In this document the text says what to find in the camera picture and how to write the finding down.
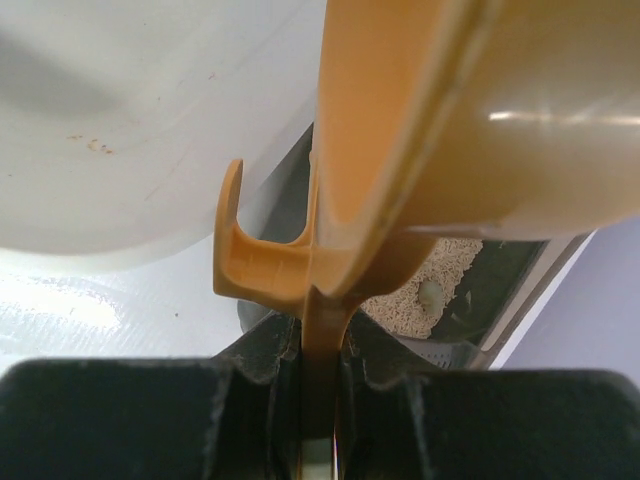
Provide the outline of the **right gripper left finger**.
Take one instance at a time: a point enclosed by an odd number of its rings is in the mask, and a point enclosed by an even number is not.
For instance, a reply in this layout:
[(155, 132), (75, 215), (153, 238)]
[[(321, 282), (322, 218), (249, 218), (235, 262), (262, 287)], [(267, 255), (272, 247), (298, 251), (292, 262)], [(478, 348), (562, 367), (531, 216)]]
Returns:
[(199, 477), (294, 479), (300, 442), (300, 321), (271, 314), (199, 364), (215, 379)]

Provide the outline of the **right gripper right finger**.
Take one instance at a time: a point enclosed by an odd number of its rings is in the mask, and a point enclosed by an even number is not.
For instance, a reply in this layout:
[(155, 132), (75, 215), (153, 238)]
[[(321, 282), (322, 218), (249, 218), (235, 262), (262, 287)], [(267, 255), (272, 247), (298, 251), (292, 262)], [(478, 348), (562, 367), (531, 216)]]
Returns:
[(427, 362), (369, 317), (351, 319), (339, 362), (340, 479), (423, 477), (406, 380)]

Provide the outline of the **orange litter scoop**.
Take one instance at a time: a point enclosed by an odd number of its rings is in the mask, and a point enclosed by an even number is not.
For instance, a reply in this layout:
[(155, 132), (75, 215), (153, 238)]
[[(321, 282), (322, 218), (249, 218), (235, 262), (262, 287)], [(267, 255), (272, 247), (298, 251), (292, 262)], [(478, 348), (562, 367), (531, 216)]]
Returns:
[(339, 346), (367, 299), (440, 237), (577, 236), (639, 212), (635, 1), (331, 1), (306, 225), (287, 244), (237, 221), (232, 162), (216, 293), (302, 323), (296, 475), (333, 474)]

